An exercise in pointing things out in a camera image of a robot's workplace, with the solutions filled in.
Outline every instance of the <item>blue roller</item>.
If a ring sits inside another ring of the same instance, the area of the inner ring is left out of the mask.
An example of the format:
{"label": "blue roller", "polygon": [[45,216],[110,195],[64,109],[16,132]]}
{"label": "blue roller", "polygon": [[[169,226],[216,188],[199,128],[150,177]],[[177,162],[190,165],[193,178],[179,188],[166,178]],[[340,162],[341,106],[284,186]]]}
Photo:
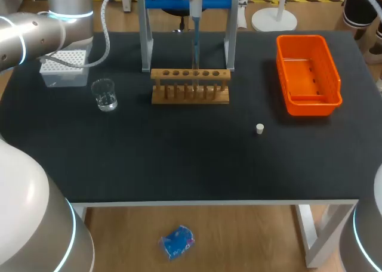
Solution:
{"label": "blue roller", "polygon": [[[146,8],[163,8],[166,10],[188,10],[189,0],[146,0]],[[231,8],[231,0],[203,0],[203,9]]]}

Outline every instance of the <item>black table surface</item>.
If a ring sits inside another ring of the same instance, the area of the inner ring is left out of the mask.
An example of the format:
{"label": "black table surface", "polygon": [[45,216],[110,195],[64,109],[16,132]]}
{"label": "black table surface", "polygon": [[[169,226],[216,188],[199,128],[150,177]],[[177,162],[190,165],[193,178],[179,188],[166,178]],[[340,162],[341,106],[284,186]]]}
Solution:
{"label": "black table surface", "polygon": [[[382,99],[350,34],[318,33],[342,80],[343,104],[326,118],[287,113],[277,33],[239,32],[230,104],[204,106],[151,105],[138,33],[110,33],[110,56],[90,69],[88,86],[47,88],[38,61],[16,68],[0,133],[71,202],[358,199],[382,163]],[[189,68],[191,39],[154,34],[152,67]],[[90,61],[103,51],[96,34]],[[222,33],[201,35],[200,68],[224,68]],[[90,85],[98,78],[115,82],[114,112],[96,105]]]}

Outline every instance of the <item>wooden floor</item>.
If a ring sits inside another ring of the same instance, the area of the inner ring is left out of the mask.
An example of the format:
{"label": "wooden floor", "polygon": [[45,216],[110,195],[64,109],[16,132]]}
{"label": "wooden floor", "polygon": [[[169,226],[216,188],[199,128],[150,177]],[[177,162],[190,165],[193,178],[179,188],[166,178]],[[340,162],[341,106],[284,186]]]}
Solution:
{"label": "wooden floor", "polygon": [[[94,3],[94,29],[101,29],[100,2]],[[270,4],[249,4],[246,8],[248,23],[260,8]],[[47,10],[46,2],[25,1],[21,10]],[[295,14],[298,30],[338,29],[343,10],[341,3],[289,3],[286,9]],[[124,14],[122,5],[112,2],[107,8],[106,20],[111,31],[138,31],[137,4],[133,13]],[[161,10],[150,12],[154,31],[177,29],[179,18]],[[201,30],[224,30],[225,10],[207,10],[203,13]],[[365,39],[372,44],[375,25]],[[377,78],[381,66],[371,67]],[[10,72],[0,78],[0,96]],[[319,218],[323,206],[313,207]],[[90,210],[86,224],[95,245],[95,272],[302,272],[304,253],[299,236],[295,210],[291,206],[203,206],[154,208],[95,208]],[[189,227],[196,243],[185,255],[168,262],[158,246],[178,225]],[[338,253],[317,272],[341,272]]]}

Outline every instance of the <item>orange tray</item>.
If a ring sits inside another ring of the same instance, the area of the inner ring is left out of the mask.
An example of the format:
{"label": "orange tray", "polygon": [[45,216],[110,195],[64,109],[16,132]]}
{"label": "orange tray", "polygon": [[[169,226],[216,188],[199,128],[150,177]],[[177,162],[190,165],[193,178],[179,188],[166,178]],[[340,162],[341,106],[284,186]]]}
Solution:
{"label": "orange tray", "polygon": [[341,79],[322,36],[278,36],[277,69],[290,115],[328,116],[341,105]]}

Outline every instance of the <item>blue plastic bag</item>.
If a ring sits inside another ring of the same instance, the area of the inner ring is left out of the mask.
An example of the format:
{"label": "blue plastic bag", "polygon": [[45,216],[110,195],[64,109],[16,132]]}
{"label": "blue plastic bag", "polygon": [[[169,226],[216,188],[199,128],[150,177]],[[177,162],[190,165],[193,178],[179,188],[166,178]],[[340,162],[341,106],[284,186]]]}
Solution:
{"label": "blue plastic bag", "polygon": [[174,232],[162,237],[159,243],[167,253],[168,259],[173,260],[185,253],[195,243],[195,239],[191,230],[181,225]]}

